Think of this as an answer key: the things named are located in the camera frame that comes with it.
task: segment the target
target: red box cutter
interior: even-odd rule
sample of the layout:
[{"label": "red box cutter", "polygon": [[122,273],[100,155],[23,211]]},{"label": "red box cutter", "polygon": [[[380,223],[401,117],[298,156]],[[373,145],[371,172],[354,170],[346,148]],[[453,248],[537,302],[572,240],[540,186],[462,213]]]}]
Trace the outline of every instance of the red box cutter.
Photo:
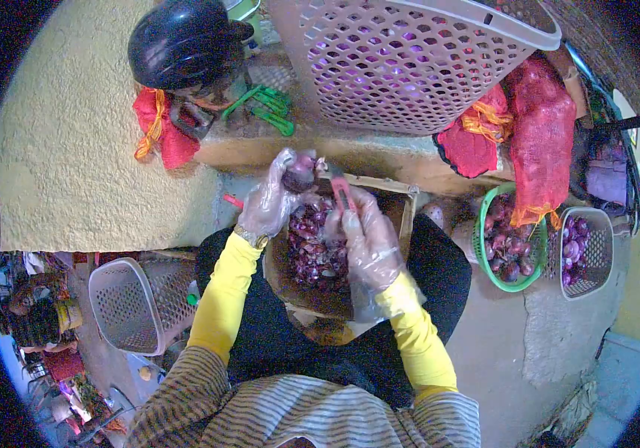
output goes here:
[{"label": "red box cutter", "polygon": [[335,164],[331,164],[330,162],[325,163],[327,164],[328,171],[332,175],[330,184],[332,184],[332,191],[335,194],[335,202],[337,203],[337,208],[340,210],[340,213],[344,213],[347,209],[357,213],[357,206],[350,198],[350,184],[347,182],[345,174],[342,172],[340,167]]}]

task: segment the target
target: wooden box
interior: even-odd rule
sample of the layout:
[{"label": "wooden box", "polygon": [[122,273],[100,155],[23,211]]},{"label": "wooden box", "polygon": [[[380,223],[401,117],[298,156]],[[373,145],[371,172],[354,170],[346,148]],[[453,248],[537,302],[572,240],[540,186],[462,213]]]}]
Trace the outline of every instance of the wooden box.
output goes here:
[{"label": "wooden box", "polygon": [[[416,186],[390,179],[345,174],[350,185],[355,185],[374,193],[380,210],[395,226],[399,238],[399,250],[407,260],[409,241],[412,237],[412,220],[417,205]],[[332,197],[329,175],[318,179],[318,193]],[[293,309],[301,309],[317,317],[352,320],[352,304],[349,287],[336,292],[307,290],[293,280],[294,269],[288,258],[288,228],[285,227],[268,242],[263,259],[265,279],[272,291]]]}]

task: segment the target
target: black helmet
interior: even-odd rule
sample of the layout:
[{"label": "black helmet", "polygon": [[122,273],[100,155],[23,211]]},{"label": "black helmet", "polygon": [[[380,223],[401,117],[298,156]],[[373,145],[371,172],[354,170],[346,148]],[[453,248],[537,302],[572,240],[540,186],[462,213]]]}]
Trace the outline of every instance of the black helmet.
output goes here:
[{"label": "black helmet", "polygon": [[155,89],[207,86],[253,26],[228,20],[220,0],[166,0],[136,24],[128,41],[133,77]]}]

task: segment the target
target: gold watch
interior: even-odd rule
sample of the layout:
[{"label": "gold watch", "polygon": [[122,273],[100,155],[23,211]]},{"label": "gold watch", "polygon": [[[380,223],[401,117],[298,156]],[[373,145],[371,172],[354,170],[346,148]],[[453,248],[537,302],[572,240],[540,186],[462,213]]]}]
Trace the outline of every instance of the gold watch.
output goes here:
[{"label": "gold watch", "polygon": [[238,234],[245,241],[250,243],[250,246],[255,249],[264,249],[268,244],[270,238],[266,234],[258,235],[254,232],[248,231],[240,226],[240,224],[235,224],[235,228],[233,231]]}]

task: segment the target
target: perforated basket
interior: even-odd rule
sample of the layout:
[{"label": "perforated basket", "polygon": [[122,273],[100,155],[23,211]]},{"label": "perforated basket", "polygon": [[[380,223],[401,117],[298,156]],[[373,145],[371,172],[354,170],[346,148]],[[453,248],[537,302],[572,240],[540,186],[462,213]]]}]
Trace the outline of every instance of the perforated basket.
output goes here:
[{"label": "perforated basket", "polygon": [[[579,300],[586,297],[591,292],[595,292],[604,287],[611,276],[611,269],[614,264],[614,236],[609,216],[603,210],[591,207],[569,207],[562,214],[562,231],[569,217],[584,218],[589,225],[587,235],[587,248],[584,252],[587,267],[584,275],[571,286],[562,285],[562,293],[567,300]],[[551,269],[549,273],[559,284],[562,283],[562,233],[551,250]]]},{"label": "perforated basket", "polygon": [[497,195],[512,193],[515,190],[516,183],[508,182],[487,192],[482,200],[482,207],[479,210],[479,215],[474,224],[474,232],[472,233],[472,246],[477,261],[479,262],[479,267],[487,274],[489,280],[491,280],[496,287],[507,292],[519,292],[526,289],[539,278],[544,265],[547,264],[547,221],[542,218],[534,231],[532,231],[529,240],[533,247],[531,254],[529,254],[529,258],[534,264],[534,273],[532,275],[526,277],[520,274],[516,282],[507,283],[497,277],[489,267],[487,254],[484,250],[484,220],[486,219],[487,211]]},{"label": "perforated basket", "polygon": [[269,0],[308,98],[330,121],[429,135],[561,31],[536,0]]},{"label": "perforated basket", "polygon": [[91,273],[88,293],[100,333],[119,350],[160,355],[193,323],[186,301],[194,264],[186,260],[119,258]]}]

